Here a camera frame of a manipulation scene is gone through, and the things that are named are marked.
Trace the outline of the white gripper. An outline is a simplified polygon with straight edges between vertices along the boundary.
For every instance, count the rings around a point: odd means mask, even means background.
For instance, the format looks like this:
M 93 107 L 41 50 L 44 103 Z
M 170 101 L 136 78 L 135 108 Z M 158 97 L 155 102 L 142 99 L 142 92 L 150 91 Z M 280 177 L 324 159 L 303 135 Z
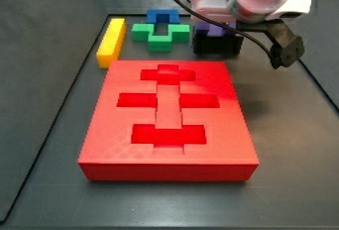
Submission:
M 236 21 L 228 8 L 230 1 L 231 0 L 190 0 L 194 12 L 223 24 Z

